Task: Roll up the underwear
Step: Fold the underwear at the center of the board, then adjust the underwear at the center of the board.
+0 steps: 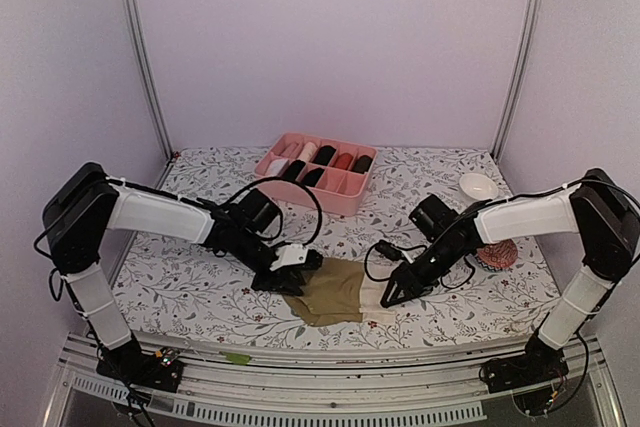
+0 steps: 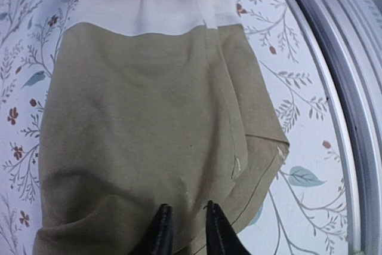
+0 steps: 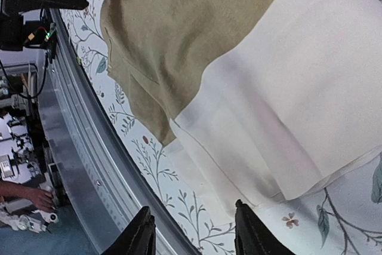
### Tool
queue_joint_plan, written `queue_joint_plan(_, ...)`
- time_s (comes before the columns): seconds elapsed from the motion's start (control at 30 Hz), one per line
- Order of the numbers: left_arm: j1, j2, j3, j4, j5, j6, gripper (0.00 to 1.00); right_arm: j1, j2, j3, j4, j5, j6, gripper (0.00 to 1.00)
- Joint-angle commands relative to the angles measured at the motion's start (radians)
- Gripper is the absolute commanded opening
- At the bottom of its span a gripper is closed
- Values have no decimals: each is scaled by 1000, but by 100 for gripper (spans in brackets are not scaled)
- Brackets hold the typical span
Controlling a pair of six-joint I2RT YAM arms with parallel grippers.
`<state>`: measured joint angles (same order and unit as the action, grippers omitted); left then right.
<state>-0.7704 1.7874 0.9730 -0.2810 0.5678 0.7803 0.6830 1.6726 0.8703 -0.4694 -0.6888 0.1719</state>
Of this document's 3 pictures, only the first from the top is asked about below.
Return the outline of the black underwear white trim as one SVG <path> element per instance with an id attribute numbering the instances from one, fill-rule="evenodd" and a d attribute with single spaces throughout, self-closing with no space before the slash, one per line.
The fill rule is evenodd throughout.
<path id="1" fill-rule="evenodd" d="M 324 175 L 325 170 L 323 168 L 314 168 L 309 170 L 302 178 L 301 183 L 307 187 L 315 187 Z"/>

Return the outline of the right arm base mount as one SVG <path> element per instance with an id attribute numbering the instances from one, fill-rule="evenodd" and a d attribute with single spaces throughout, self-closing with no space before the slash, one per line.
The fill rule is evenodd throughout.
<path id="1" fill-rule="evenodd" d="M 514 403 L 522 413 L 541 416 L 552 408 L 568 373 L 569 368 L 564 360 L 563 350 L 554 350 L 534 334 L 529 338 L 522 354 L 495 358 L 483 363 L 479 370 L 479 379 L 490 393 L 558 381 L 557 387 L 547 385 L 545 388 L 517 394 L 514 397 Z"/>

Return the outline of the pink divided storage box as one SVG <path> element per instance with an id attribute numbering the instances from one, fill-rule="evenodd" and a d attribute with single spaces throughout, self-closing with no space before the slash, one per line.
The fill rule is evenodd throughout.
<path id="1" fill-rule="evenodd" d="M 372 177 L 378 150 L 372 146 L 287 132 L 257 163 L 258 178 L 274 177 L 259 189 L 274 200 L 326 213 L 357 213 Z"/>

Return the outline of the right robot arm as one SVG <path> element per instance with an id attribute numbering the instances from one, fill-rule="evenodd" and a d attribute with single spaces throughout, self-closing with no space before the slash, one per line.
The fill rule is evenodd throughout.
<path id="1" fill-rule="evenodd" d="M 600 168 L 548 191 L 478 201 L 461 212 L 430 194 L 409 218 L 429 244 L 386 278 L 384 308 L 424 296 L 455 263 L 482 247 L 531 237 L 546 253 L 549 238 L 576 236 L 580 264 L 532 335 L 534 347 L 518 359 L 517 374 L 527 383 L 554 369 L 554 352 L 598 315 L 639 262 L 639 201 Z"/>

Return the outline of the khaki underwear cream waistband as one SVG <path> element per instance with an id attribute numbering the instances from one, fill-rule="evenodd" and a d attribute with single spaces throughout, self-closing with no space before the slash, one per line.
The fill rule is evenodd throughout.
<path id="1" fill-rule="evenodd" d="M 383 308 L 382 284 L 371 281 L 362 262 L 325 258 L 321 267 L 305 273 L 302 296 L 284 296 L 292 312 L 312 327 L 343 322 L 372 327 L 395 323 L 396 312 Z"/>

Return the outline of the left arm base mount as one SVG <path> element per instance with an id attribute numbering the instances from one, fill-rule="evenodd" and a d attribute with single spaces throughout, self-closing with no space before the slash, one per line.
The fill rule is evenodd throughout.
<path id="1" fill-rule="evenodd" d="M 115 349 L 103 348 L 96 372 L 125 385 L 176 393 L 184 370 L 180 354 L 180 350 L 171 347 L 145 353 L 139 342 L 133 339 Z"/>

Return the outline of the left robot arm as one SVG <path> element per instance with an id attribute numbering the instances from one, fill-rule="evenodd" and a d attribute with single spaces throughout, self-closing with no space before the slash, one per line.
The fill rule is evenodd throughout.
<path id="1" fill-rule="evenodd" d="M 275 180 L 258 179 L 215 202 L 112 177 L 95 162 L 84 164 L 45 205 L 43 230 L 33 242 L 60 278 L 52 297 L 67 292 L 94 338 L 110 352 L 111 366 L 128 381 L 141 380 L 149 362 L 137 350 L 113 293 L 139 238 L 178 239 L 217 258 L 231 256 L 252 272 L 251 287 L 258 292 L 299 296 L 306 273 L 321 267 L 323 257 L 311 240 L 292 243 L 266 235 L 271 224 L 284 223 L 282 209 L 260 189 Z M 114 274 L 106 275 L 101 248 L 111 231 L 127 233 L 128 242 Z"/>

